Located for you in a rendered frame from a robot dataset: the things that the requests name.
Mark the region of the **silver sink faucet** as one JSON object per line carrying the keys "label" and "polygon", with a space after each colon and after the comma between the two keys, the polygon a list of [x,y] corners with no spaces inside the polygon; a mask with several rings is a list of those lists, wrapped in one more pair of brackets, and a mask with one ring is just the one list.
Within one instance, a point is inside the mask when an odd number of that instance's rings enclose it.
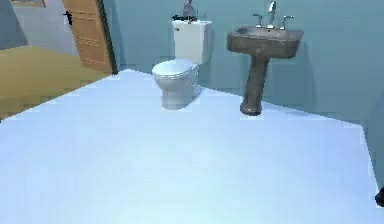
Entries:
{"label": "silver sink faucet", "polygon": [[286,23],[288,19],[293,19],[293,15],[285,15],[278,27],[275,26],[275,16],[276,16],[276,10],[277,10],[277,2],[272,1],[269,6],[267,13],[269,15],[268,22],[266,25],[262,24],[263,16],[259,13],[255,13],[255,16],[258,18],[257,24],[255,25],[256,28],[265,28],[267,30],[286,30]]}

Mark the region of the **grey statuette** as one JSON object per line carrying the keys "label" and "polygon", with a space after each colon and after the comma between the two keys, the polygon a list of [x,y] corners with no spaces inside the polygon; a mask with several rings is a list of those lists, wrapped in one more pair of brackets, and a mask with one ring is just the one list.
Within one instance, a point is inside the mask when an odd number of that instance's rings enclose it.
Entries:
{"label": "grey statuette", "polygon": [[197,20],[197,12],[195,8],[192,6],[192,0],[184,0],[183,11],[181,15],[174,15],[172,17],[174,21],[196,21]]}

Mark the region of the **brown pedestal sink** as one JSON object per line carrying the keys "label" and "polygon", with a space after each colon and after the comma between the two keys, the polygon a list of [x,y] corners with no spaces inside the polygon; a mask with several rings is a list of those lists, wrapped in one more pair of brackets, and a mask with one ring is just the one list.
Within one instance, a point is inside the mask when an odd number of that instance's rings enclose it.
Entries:
{"label": "brown pedestal sink", "polygon": [[248,116],[262,112],[262,96],[268,64],[272,58],[291,59],[296,56],[304,31],[242,26],[227,34],[230,52],[251,58],[248,79],[240,111]]}

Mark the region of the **white toilet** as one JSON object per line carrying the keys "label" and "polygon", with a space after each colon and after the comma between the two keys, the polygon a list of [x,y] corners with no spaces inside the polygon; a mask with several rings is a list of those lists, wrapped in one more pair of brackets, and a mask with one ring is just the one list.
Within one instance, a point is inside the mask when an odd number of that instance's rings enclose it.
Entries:
{"label": "white toilet", "polygon": [[175,58],[152,68],[154,81],[161,90],[163,108],[185,108],[199,95],[199,68],[209,60],[212,25],[207,20],[172,22]]}

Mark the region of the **wooden room door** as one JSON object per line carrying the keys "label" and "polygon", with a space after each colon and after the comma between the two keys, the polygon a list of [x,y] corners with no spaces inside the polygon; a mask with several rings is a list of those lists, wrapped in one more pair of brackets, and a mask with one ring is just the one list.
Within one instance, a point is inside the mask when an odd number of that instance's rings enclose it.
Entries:
{"label": "wooden room door", "polygon": [[62,0],[82,65],[105,74],[118,72],[103,0]]}

